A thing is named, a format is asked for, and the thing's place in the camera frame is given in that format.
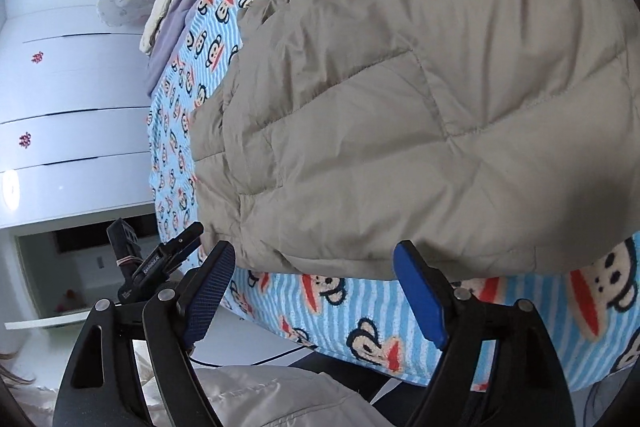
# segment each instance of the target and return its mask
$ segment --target white jacket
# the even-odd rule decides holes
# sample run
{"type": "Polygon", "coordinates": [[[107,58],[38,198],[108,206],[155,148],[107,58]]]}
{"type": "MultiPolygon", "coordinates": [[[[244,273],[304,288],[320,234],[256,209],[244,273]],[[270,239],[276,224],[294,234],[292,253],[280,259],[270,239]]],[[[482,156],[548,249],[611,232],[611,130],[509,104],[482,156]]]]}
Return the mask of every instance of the white jacket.
{"type": "MultiPolygon", "coordinates": [[[[197,369],[225,427],[392,427],[358,393],[333,378],[275,365],[197,369]]],[[[156,379],[143,388],[156,427],[171,427],[156,379]]]]}

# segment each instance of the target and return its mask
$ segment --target floor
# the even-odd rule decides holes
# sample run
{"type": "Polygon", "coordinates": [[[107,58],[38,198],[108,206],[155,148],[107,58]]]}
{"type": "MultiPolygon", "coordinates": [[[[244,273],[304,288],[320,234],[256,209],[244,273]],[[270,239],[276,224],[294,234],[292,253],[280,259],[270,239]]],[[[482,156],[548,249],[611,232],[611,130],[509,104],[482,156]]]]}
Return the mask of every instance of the floor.
{"type": "MultiPolygon", "coordinates": [[[[71,325],[32,330],[15,360],[13,371],[25,378],[36,378],[37,386],[58,389],[81,328],[82,325],[71,325]]],[[[298,346],[220,308],[207,336],[196,344],[192,357],[218,365],[248,365],[298,346]]],[[[289,365],[309,353],[305,348],[269,363],[289,365]]]]}

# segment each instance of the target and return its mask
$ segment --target cartoon monkey face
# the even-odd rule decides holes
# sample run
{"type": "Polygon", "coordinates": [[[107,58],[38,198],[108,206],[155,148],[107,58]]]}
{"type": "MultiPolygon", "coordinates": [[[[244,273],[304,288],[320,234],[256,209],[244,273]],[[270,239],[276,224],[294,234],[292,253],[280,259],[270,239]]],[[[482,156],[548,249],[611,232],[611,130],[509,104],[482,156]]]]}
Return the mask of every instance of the cartoon monkey face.
{"type": "Polygon", "coordinates": [[[175,154],[175,150],[178,147],[178,139],[175,137],[175,134],[173,131],[169,133],[169,145],[171,146],[171,150],[175,154]]]}
{"type": "Polygon", "coordinates": [[[271,277],[267,272],[257,272],[249,270],[247,279],[250,288],[255,288],[257,286],[260,292],[264,293],[269,286],[271,277]]]}
{"type": "Polygon", "coordinates": [[[176,98],[175,105],[174,105],[174,120],[177,120],[177,118],[180,116],[181,109],[182,109],[182,104],[180,104],[180,98],[176,98]]]}
{"type": "Polygon", "coordinates": [[[187,116],[186,111],[182,112],[182,118],[180,121],[182,122],[182,132],[186,137],[189,134],[189,117],[187,116]]]}
{"type": "Polygon", "coordinates": [[[466,288],[471,295],[483,302],[504,304],[507,290],[506,277],[490,277],[489,279],[468,279],[462,282],[452,282],[453,288],[466,288]]]}
{"type": "Polygon", "coordinates": [[[189,178],[189,184],[191,185],[191,204],[196,204],[196,187],[193,178],[189,178]]]}
{"type": "Polygon", "coordinates": [[[189,68],[184,79],[184,89],[187,90],[188,95],[190,95],[191,91],[193,90],[194,82],[195,79],[193,78],[193,68],[189,68]]]}
{"type": "Polygon", "coordinates": [[[358,327],[347,337],[347,346],[354,357],[365,362],[386,367],[398,373],[402,367],[402,344],[400,339],[391,337],[384,344],[378,338],[378,328],[372,320],[362,318],[358,327]]]}
{"type": "Polygon", "coordinates": [[[178,169],[180,169],[180,174],[184,172],[184,154],[182,154],[182,147],[178,147],[178,169]]]}
{"type": "Polygon", "coordinates": [[[302,291],[309,311],[319,314],[322,311],[322,300],[331,306],[339,306],[347,297],[346,281],[339,277],[321,277],[319,275],[303,275],[302,291]]]}
{"type": "Polygon", "coordinates": [[[196,95],[196,100],[193,102],[195,107],[200,107],[207,100],[207,88],[204,87],[204,84],[200,84],[198,86],[198,93],[196,95]]]}
{"type": "Polygon", "coordinates": [[[614,362],[613,367],[611,368],[611,373],[615,373],[620,369],[624,369],[632,363],[635,363],[636,360],[638,360],[638,357],[640,357],[640,328],[638,328],[636,333],[634,333],[629,339],[624,353],[622,353],[622,355],[616,359],[616,362],[614,362]]]}
{"type": "Polygon", "coordinates": [[[187,49],[189,51],[191,51],[191,49],[193,48],[193,43],[194,42],[195,42],[195,37],[193,36],[193,33],[191,33],[191,31],[189,31],[187,33],[187,39],[186,39],[187,49]]]}
{"type": "Polygon", "coordinates": [[[222,0],[216,8],[216,19],[218,22],[227,24],[229,22],[229,8],[234,5],[234,0],[222,0]]]}
{"type": "Polygon", "coordinates": [[[207,60],[205,61],[205,66],[207,68],[211,68],[211,71],[216,69],[224,47],[225,45],[222,43],[222,35],[217,35],[209,46],[209,54],[207,54],[207,60]]]}
{"type": "Polygon", "coordinates": [[[182,210],[187,209],[187,194],[181,188],[178,188],[178,204],[182,210]]]}
{"type": "Polygon", "coordinates": [[[196,40],[195,46],[195,57],[198,58],[204,49],[204,43],[207,41],[207,31],[203,30],[200,35],[198,35],[198,39],[196,40]]]}
{"type": "Polygon", "coordinates": [[[229,285],[229,290],[231,291],[231,296],[233,297],[236,304],[240,306],[242,313],[253,317],[254,309],[252,308],[251,304],[249,304],[244,294],[238,291],[238,285],[236,285],[236,281],[234,281],[233,279],[231,280],[231,284],[229,285]]]}
{"type": "Polygon", "coordinates": [[[638,298],[638,258],[632,238],[595,263],[564,276],[569,309],[582,335],[599,341],[609,328],[610,308],[629,311],[638,298]]]}
{"type": "Polygon", "coordinates": [[[302,346],[313,347],[314,344],[309,341],[309,334],[302,328],[291,327],[289,321],[282,316],[280,316],[280,329],[290,341],[302,344],[302,346]]]}
{"type": "Polygon", "coordinates": [[[238,53],[239,49],[238,49],[238,45],[235,44],[233,48],[231,48],[231,54],[229,55],[229,61],[228,61],[228,65],[231,65],[231,59],[234,58],[236,56],[236,54],[238,53]]]}
{"type": "Polygon", "coordinates": [[[591,285],[619,312],[631,308],[636,302],[638,286],[636,284],[636,246],[633,239],[627,239],[612,251],[593,263],[593,282],[591,285]]]}
{"type": "Polygon", "coordinates": [[[251,0],[239,0],[238,1],[238,7],[239,8],[244,8],[245,6],[249,6],[249,4],[251,4],[251,0]]]}
{"type": "Polygon", "coordinates": [[[209,6],[213,4],[213,0],[199,0],[198,1],[198,13],[200,15],[206,15],[209,6]]]}

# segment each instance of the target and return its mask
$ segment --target bed sheet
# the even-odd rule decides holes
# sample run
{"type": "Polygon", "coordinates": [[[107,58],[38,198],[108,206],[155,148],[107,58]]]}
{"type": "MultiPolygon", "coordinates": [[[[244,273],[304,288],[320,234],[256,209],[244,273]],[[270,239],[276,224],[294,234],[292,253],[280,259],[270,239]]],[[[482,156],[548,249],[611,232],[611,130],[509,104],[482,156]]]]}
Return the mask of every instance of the bed sheet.
{"type": "MultiPolygon", "coordinates": [[[[239,7],[251,0],[200,0],[186,40],[164,70],[148,117],[150,183],[163,241],[197,219],[188,114],[218,87],[241,40],[239,7]]],[[[524,275],[463,283],[479,298],[540,311],[571,390],[632,363],[640,351],[636,242],[566,276],[524,275]]],[[[186,267],[197,266],[204,252],[186,267]]],[[[420,334],[398,282],[237,269],[223,304],[243,317],[338,359],[427,384],[440,352],[420,334]]],[[[486,386],[492,343],[484,343],[474,388],[486,386]]]]}

